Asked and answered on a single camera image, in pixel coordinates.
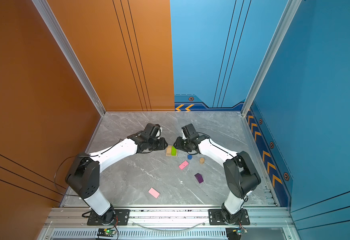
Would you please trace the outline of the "green wood block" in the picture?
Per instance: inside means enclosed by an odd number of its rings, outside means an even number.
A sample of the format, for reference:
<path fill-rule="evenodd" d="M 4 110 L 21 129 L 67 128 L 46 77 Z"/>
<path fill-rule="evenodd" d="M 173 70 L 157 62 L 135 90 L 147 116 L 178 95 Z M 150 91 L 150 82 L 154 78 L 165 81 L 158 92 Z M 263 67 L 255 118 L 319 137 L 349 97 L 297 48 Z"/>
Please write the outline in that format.
<path fill-rule="evenodd" d="M 174 146 L 172 146 L 171 148 L 171 153 L 172 154 L 178 153 L 177 149 Z"/>

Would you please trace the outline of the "pink block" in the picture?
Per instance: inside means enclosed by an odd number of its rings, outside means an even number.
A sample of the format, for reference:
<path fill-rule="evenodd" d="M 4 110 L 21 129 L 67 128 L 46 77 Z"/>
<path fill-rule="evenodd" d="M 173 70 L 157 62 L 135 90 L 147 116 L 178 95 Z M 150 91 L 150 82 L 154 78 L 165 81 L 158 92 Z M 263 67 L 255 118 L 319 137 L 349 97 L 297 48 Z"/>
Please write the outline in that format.
<path fill-rule="evenodd" d="M 189 165 L 189 162 L 188 162 L 188 161 L 184 161 L 183 163 L 181 163 L 181 164 L 179 165 L 179 168 L 180 168 L 180 170 L 183 170 L 183 169 L 185 169 L 188 165 Z"/>
<path fill-rule="evenodd" d="M 160 196 L 160 193 L 155 190 L 154 188 L 150 188 L 148 193 L 153 196 L 155 199 L 157 199 Z"/>

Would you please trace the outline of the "engraved natural wood block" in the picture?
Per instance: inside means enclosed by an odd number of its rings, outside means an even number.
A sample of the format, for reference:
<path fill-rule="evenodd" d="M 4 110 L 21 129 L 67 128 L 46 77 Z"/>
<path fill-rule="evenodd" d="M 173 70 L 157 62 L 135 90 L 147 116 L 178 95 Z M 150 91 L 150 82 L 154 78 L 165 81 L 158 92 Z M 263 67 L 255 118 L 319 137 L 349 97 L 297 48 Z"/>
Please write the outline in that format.
<path fill-rule="evenodd" d="M 167 157 L 175 157 L 178 156 L 178 153 L 172 154 L 172 153 L 166 153 Z"/>

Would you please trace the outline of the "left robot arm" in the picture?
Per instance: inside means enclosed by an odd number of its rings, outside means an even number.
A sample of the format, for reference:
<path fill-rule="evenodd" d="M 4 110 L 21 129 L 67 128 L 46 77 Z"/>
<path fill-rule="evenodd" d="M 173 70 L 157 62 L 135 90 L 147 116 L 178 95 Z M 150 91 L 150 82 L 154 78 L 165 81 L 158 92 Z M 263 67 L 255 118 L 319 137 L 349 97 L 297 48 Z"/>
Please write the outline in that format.
<path fill-rule="evenodd" d="M 162 151 L 168 143 L 162 137 L 126 138 L 108 149 L 93 154 L 78 154 L 66 175 L 66 183 L 104 222 L 114 219 L 114 207 L 100 190 L 100 175 L 118 161 L 144 151 Z"/>

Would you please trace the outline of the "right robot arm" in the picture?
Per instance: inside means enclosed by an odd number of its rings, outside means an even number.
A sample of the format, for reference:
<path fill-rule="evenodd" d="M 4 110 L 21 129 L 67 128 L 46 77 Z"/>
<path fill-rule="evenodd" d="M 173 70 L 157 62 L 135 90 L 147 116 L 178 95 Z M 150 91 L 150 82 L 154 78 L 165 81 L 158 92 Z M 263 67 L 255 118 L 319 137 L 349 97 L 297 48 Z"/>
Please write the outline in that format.
<path fill-rule="evenodd" d="M 183 152 L 205 155 L 224 168 L 230 193 L 223 203 L 223 210 L 229 215 L 233 216 L 243 208 L 245 200 L 262 181 L 253 160 L 245 151 L 231 151 L 208 137 L 178 137 L 174 147 Z"/>

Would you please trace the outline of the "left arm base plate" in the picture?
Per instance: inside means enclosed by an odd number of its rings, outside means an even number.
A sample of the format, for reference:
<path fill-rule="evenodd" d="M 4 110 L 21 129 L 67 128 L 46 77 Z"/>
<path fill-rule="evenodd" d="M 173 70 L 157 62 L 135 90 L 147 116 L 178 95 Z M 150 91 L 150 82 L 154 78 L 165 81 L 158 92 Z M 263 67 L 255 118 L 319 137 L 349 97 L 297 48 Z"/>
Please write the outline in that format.
<path fill-rule="evenodd" d="M 91 210 L 88 216 L 88 226 L 126 226 L 130 217 L 128 209 L 111 209 L 102 216 Z"/>

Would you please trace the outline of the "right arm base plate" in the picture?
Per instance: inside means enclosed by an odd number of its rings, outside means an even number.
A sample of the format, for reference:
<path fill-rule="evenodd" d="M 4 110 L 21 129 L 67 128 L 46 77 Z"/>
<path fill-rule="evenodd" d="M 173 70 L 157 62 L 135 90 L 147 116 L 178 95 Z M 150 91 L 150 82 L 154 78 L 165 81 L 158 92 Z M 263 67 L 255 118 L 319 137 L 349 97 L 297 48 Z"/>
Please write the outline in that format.
<path fill-rule="evenodd" d="M 240 209 L 236 214 L 230 214 L 226 209 L 209 209 L 209 222 L 212 226 L 241 225 L 249 226 L 250 217 L 246 209 Z"/>

